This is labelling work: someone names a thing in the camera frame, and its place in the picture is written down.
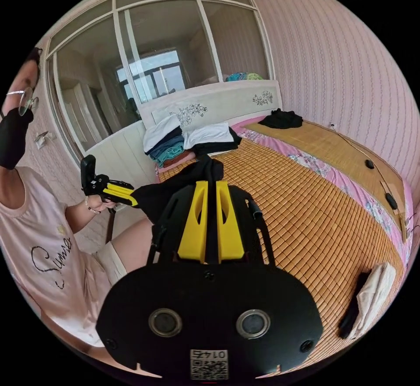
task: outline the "bracelet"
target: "bracelet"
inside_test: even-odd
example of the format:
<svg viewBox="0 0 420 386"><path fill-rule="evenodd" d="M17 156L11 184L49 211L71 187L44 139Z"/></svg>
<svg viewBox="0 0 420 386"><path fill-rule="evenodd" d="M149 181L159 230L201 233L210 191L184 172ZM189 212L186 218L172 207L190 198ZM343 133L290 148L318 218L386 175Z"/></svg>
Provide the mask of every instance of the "bracelet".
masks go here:
<svg viewBox="0 0 420 386"><path fill-rule="evenodd" d="M86 204L87 209L88 209L89 211L92 211L92 212L93 212L93 213L95 213L95 214L101 214L101 212L100 212L100 211L97 211L97 210L95 210L95 209L93 209L93 208L89 207L89 204L88 204L88 197L86 197L86 198L84 199L84 203Z"/></svg>

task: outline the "qr code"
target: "qr code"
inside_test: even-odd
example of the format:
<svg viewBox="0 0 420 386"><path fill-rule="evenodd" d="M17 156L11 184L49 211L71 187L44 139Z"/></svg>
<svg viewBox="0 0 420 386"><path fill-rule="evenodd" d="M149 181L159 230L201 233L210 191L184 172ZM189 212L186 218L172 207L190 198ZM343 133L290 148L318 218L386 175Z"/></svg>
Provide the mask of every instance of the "qr code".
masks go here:
<svg viewBox="0 0 420 386"><path fill-rule="evenodd" d="M192 350L192 380L227 380L227 351Z"/></svg>

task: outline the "white headboard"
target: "white headboard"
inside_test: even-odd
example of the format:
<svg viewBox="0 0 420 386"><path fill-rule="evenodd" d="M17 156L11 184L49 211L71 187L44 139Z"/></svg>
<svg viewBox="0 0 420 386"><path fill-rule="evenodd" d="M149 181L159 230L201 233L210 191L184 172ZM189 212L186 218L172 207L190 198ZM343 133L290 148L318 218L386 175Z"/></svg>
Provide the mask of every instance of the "white headboard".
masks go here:
<svg viewBox="0 0 420 386"><path fill-rule="evenodd" d="M235 123L283 109L276 80L240 80L214 83L176 92L145 105L141 117L146 128L169 115L177 115L188 131L219 122Z"/></svg>
<svg viewBox="0 0 420 386"><path fill-rule="evenodd" d="M279 83L275 80L243 80L214 83L155 99L141 110L136 122L93 146L97 173L140 186L156 181L154 162L143 151L146 128L169 114L178 115L182 129L193 130L218 122L234 125L248 118L283 109Z"/></svg>

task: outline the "floral sheet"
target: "floral sheet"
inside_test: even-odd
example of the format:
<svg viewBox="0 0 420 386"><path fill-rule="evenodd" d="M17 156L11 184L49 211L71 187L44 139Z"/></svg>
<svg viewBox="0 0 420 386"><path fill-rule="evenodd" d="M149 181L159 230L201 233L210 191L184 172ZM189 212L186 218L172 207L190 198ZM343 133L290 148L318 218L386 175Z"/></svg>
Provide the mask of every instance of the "floral sheet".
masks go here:
<svg viewBox="0 0 420 386"><path fill-rule="evenodd" d="M245 125L258 122L261 119L262 117L252 118L247 121L240 122L232 128L240 137L247 138L262 146L269 147L278 153L291 158L300 165L313 170L353 198L381 225L395 245L404 266L407 267L408 259L410 257L412 238L407 239L405 243L403 242L399 228L397 227L394 219L388 214L383 206L357 183L353 182L346 175L320 159L284 143L283 141L244 128ZM406 182L404 182L404 192L405 198L411 198L411 191ZM413 207L410 207L410 202L406 200L406 216L410 216L412 214L412 209Z"/></svg>

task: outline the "black cloth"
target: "black cloth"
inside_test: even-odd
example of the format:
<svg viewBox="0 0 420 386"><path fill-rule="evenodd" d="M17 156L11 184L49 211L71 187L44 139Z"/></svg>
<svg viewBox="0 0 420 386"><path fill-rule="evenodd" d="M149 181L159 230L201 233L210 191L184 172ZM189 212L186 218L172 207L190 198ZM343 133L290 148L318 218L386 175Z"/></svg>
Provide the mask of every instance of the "black cloth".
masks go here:
<svg viewBox="0 0 420 386"><path fill-rule="evenodd" d="M131 196L138 202L135 208L141 208L149 220L156 224L175 192L197 181L208 181L210 184L221 181L223 174L223 163L203 156L165 182L142 186Z"/></svg>
<svg viewBox="0 0 420 386"><path fill-rule="evenodd" d="M357 278L356 289L354 290L353 297L351 298L349 307L346 310L343 318L341 319L338 328L339 332L338 335L342 339L346 339L349 335L351 330L353 329L354 322L356 322L357 316L359 314L359 305L357 304L357 295L360 293L360 290L366 284L368 280L369 272L362 272L360 273L359 277Z"/></svg>
<svg viewBox="0 0 420 386"><path fill-rule="evenodd" d="M296 115L293 111L284 112L279 108L276 111L271 111L271 115L266 116L259 122L269 128L287 129L299 128L302 126L303 119Z"/></svg>
<svg viewBox="0 0 420 386"><path fill-rule="evenodd" d="M233 141L226 143L199 143L193 146L191 151L193 151L196 157L200 157L205 154L236 150L239 144L241 144L242 138L231 127L229 127L229 132L233 137Z"/></svg>
<svg viewBox="0 0 420 386"><path fill-rule="evenodd" d="M161 146L162 144L166 143L167 141L171 140L172 138L178 137L182 135L181 127L176 127L170 133L165 135L155 146L153 146L149 151L146 152L146 156L148 156L154 149Z"/></svg>

